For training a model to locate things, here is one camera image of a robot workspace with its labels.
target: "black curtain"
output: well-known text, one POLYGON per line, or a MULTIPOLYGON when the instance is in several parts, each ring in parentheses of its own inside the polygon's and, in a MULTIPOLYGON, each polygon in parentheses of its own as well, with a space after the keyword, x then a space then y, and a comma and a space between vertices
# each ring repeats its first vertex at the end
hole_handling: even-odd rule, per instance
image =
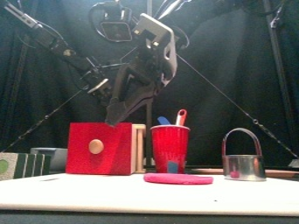
MULTIPOLYGON (((208 0, 197 1, 209 5, 208 0)), ((134 42, 109 43, 90 30, 87 12, 98 1, 25 1, 23 11, 58 31, 81 56, 98 64, 118 62, 134 42)), ((153 1, 153 12, 161 1, 153 1)), ((134 16, 146 11, 145 1, 124 0, 134 16)), ((278 25, 278 45, 297 129, 297 1, 284 7, 278 25)), ((156 117, 172 122, 178 109, 188 110, 190 128, 188 165, 220 165, 221 139, 233 128, 249 129, 257 136, 266 166, 285 166, 293 158, 284 147, 253 124, 256 119, 276 138, 292 148, 285 104, 281 97, 276 61, 265 17, 237 9, 198 23, 190 44, 177 52, 177 73, 153 101, 156 117)), ((79 75, 0 17, 0 137, 5 149, 17 137, 43 119, 77 92, 79 75)), ((113 79, 116 71, 106 72, 113 79)), ((104 122, 105 108, 85 92, 79 93, 25 135, 7 151, 27 152, 31 147, 67 147, 71 122, 104 122)), ((145 123, 145 108, 128 122, 145 123)), ((236 133, 228 138, 228 153, 254 153, 252 140, 236 133)))

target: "green object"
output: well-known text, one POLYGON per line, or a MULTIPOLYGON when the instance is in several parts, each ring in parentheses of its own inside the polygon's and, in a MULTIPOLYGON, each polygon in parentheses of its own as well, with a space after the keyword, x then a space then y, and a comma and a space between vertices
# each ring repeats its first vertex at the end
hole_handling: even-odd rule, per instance
POLYGON ((1 159, 0 160, 0 174, 6 172, 7 165, 9 165, 7 162, 3 159, 1 159))

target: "red plastic cup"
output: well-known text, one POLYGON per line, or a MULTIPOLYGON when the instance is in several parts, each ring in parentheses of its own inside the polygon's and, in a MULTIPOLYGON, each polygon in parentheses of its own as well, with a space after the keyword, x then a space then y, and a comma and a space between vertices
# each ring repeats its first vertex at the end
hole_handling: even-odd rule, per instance
POLYGON ((150 128, 156 172, 184 173, 189 128, 158 125, 150 128))

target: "round knob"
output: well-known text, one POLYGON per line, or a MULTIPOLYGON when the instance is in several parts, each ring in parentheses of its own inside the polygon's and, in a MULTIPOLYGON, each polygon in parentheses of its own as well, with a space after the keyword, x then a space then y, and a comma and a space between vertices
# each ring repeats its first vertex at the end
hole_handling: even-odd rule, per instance
POLYGON ((93 140, 87 143, 87 151, 89 151, 92 154, 98 154, 102 150, 104 150, 104 144, 101 143, 100 140, 93 139, 93 140))

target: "metal pail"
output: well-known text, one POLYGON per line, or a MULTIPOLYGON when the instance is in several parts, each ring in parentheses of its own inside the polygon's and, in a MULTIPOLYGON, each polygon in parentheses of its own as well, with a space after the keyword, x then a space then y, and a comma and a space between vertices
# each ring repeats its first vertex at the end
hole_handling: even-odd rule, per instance
POLYGON ((222 175, 225 179, 265 181, 264 160, 261 156, 260 144, 254 134, 246 129, 233 129, 222 138, 221 141, 221 163, 222 175), (226 155, 226 138, 233 131, 245 132, 253 139, 256 146, 256 155, 226 155))

